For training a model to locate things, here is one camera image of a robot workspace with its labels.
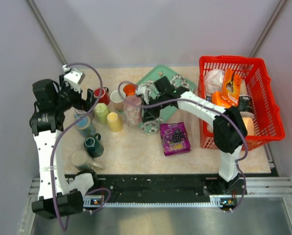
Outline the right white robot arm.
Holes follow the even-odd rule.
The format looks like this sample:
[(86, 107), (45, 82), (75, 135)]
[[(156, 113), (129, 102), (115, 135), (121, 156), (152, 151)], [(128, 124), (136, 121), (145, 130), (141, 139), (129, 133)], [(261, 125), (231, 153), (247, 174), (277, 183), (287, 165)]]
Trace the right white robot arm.
[(246, 146), (247, 129), (240, 111), (231, 106), (224, 108), (195, 95), (188, 88), (173, 86), (167, 77), (154, 82), (157, 94), (150, 96), (150, 89), (139, 85), (136, 95), (142, 99), (143, 122), (155, 120), (161, 110), (171, 106), (189, 112), (209, 124), (213, 130), (213, 140), (221, 152), (218, 175), (218, 189), (224, 194), (235, 189), (235, 179), (239, 176), (237, 163), (240, 152)]

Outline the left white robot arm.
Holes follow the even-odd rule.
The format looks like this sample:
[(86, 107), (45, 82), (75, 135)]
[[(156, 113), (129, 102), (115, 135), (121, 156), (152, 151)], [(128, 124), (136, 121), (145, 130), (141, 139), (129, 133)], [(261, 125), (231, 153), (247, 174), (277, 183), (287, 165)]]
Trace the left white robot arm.
[(68, 183), (63, 169), (62, 149), (55, 142), (64, 131), (65, 111), (76, 108), (88, 111), (94, 104), (93, 91), (87, 98), (75, 91), (67, 81), (57, 83), (43, 79), (32, 85), (36, 98), (29, 125), (38, 149), (40, 188), (32, 202), (32, 211), (46, 219), (69, 216), (83, 210), (83, 196), (100, 190), (100, 182), (93, 170), (78, 173)]

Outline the orange mug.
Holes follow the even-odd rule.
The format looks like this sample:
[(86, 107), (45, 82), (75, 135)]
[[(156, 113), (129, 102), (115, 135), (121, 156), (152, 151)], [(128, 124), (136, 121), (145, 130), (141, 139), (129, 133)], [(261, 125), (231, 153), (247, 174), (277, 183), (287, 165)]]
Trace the orange mug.
[(131, 95), (135, 95), (135, 92), (137, 89), (138, 89), (138, 85), (130, 83), (124, 86), (123, 91), (126, 96), (131, 96)]

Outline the pink cream mug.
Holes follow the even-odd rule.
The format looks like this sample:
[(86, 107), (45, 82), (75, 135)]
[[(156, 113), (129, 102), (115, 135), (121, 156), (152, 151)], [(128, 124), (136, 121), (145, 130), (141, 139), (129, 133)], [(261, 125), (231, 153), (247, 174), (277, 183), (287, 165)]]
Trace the pink cream mug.
[(122, 90), (113, 91), (110, 95), (110, 99), (113, 104), (113, 107), (119, 112), (122, 112), (124, 109), (123, 101), (125, 100), (125, 98), (126, 98), (126, 94)]

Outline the pink floral mug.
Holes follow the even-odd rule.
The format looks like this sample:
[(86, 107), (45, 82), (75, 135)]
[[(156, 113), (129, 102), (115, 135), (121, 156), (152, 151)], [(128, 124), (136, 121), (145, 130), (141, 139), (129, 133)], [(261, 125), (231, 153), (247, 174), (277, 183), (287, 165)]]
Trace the pink floral mug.
[(141, 123), (141, 109), (136, 107), (140, 106), (142, 100), (135, 95), (127, 96), (124, 100), (124, 116), (126, 123), (130, 126), (138, 126)]

